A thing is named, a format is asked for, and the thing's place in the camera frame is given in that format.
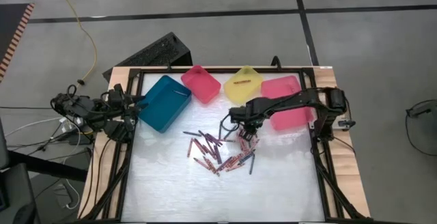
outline black metal frame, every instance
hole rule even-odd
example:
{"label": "black metal frame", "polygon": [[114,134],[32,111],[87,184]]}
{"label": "black metal frame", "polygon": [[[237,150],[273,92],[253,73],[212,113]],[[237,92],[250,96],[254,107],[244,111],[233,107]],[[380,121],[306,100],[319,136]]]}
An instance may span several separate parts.
{"label": "black metal frame", "polygon": [[[259,73],[290,73],[290,74],[298,74],[299,75],[299,81],[300,81],[300,85],[302,89],[306,89],[307,88],[307,84],[305,82],[305,77],[309,78],[309,82],[310,82],[310,86],[311,87],[316,87],[316,82],[315,82],[315,75],[314,75],[314,70],[313,68],[283,68],[281,66],[281,62],[279,61],[279,59],[277,57],[273,58],[272,61],[272,66],[276,66],[276,68],[254,68],[257,72]],[[132,90],[133,90],[133,82],[135,78],[138,78],[138,84],[137,84],[137,88],[136,88],[136,95],[141,95],[141,90],[143,87],[143,80],[144,80],[144,74],[147,73],[162,73],[162,74],[169,74],[169,73],[184,73],[189,69],[189,67],[187,68],[162,68],[162,69],[130,69],[129,75],[128,75],[128,85],[126,88],[126,93],[127,94],[131,94]],[[231,68],[206,68],[206,70],[209,73],[235,73],[237,71],[239,71],[239,67],[231,67]],[[313,159],[314,159],[314,163],[317,163],[317,160],[319,160],[319,150],[318,150],[318,140],[315,137],[315,133],[313,132],[313,129],[309,127],[309,131],[310,131],[310,135],[311,135],[311,146],[312,146],[312,150],[313,150]],[[133,143],[130,143],[128,145],[128,148],[126,150],[126,155],[125,157],[130,158],[132,156],[132,147],[133,147]],[[328,168],[328,172],[331,176],[331,178],[333,179],[333,183],[335,185],[337,185],[337,181],[336,181],[336,177],[335,177],[335,171],[334,171],[334,165],[333,165],[333,159],[331,157],[330,154],[330,150],[329,150],[329,144],[328,143],[322,143],[324,150],[326,153],[324,153],[325,156],[325,160],[326,160],[326,165]],[[112,168],[111,168],[111,174],[109,176],[109,180],[111,181],[111,179],[113,179],[115,177],[115,174],[117,172],[117,166],[119,164],[119,158],[120,158],[120,153],[122,152],[121,150],[121,146],[117,145],[115,147],[115,153],[114,153],[114,157],[113,157],[113,164],[112,164]],[[320,191],[320,198],[322,201],[322,208],[323,208],[323,213],[324,213],[324,218],[325,220],[328,220],[329,218],[331,218],[330,216],[330,210],[329,210],[329,202],[328,202],[328,197],[326,194],[326,188],[325,188],[325,183],[324,183],[324,179],[323,177],[317,172],[316,170],[316,174],[317,174],[317,178],[318,178],[318,184],[319,184],[319,191]],[[128,173],[122,178],[122,181],[120,182],[120,190],[119,190],[119,199],[117,201],[117,211],[115,213],[115,219],[116,220],[121,220],[122,217],[122,210],[123,210],[123,205],[124,205],[124,198],[126,195],[126,185],[127,185],[127,180],[128,180]],[[334,200],[335,200],[335,208],[337,211],[337,217],[339,218],[343,218],[343,208],[341,207],[340,201],[337,199],[337,197],[335,195],[333,195]],[[104,207],[103,210],[103,215],[102,217],[104,219],[109,217],[109,208],[110,208],[110,201],[106,204],[106,206]]]}

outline table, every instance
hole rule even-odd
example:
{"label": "table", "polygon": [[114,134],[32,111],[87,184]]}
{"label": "table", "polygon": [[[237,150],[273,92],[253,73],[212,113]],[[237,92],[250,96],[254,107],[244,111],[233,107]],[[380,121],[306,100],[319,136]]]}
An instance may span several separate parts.
{"label": "table", "polygon": [[[144,69],[144,70],[156,70],[163,71],[166,67],[116,67],[113,69],[113,73],[111,76],[111,80],[109,82],[109,89],[111,89],[115,84],[120,83],[122,87],[126,90],[128,87],[128,75],[131,69]],[[173,67],[173,69],[184,69],[190,67],[178,66]],[[204,67],[204,68],[224,68],[222,66],[215,67]],[[236,68],[239,69],[241,66],[227,66],[226,68]],[[276,68],[274,66],[258,66],[256,68]],[[302,66],[288,66],[283,68],[304,68]],[[311,67],[313,68],[315,82],[318,87],[336,87],[337,82],[335,80],[335,75],[332,67]],[[344,132],[340,130],[335,130],[334,135],[345,141],[346,143],[352,145],[352,141],[349,135],[349,132]],[[85,183],[85,188],[83,191],[82,202],[80,206],[80,210],[84,208],[85,200],[88,196],[88,193],[91,191],[91,197],[89,198],[88,204],[85,206],[83,211],[83,215],[86,215],[95,204],[95,196],[97,196],[97,200],[100,199],[100,196],[104,193],[105,189],[108,187],[108,181],[110,177],[110,171],[113,164],[113,156],[115,151],[115,143],[110,141],[108,146],[102,155],[102,161],[100,166],[100,181],[97,187],[97,172],[99,168],[99,158],[102,153],[102,149],[107,142],[106,135],[101,132],[96,137],[95,150],[94,150],[94,163],[90,165],[88,171],[87,181]],[[126,150],[126,145],[122,146],[122,152]],[[365,216],[369,216],[369,210],[367,207],[367,202],[365,199],[365,194],[363,190],[363,185],[361,183],[361,177],[358,170],[358,165],[356,164],[356,159],[354,153],[350,150],[350,148],[346,147],[342,143],[337,140],[330,142],[330,155],[333,160],[333,168],[335,170],[336,180],[339,188],[343,191],[345,196],[350,200],[350,202],[356,207],[356,209]],[[119,166],[121,166],[122,160],[124,158],[124,153],[120,154]],[[91,167],[93,167],[93,182],[91,181]],[[117,203],[119,200],[119,188],[120,185],[115,189],[114,194],[111,198],[111,207],[109,208],[108,217],[114,218],[119,216],[120,213],[117,212]],[[330,215],[332,217],[336,217],[337,213],[335,211],[335,200],[332,192],[329,187],[326,185],[326,196],[328,200],[328,206]]]}

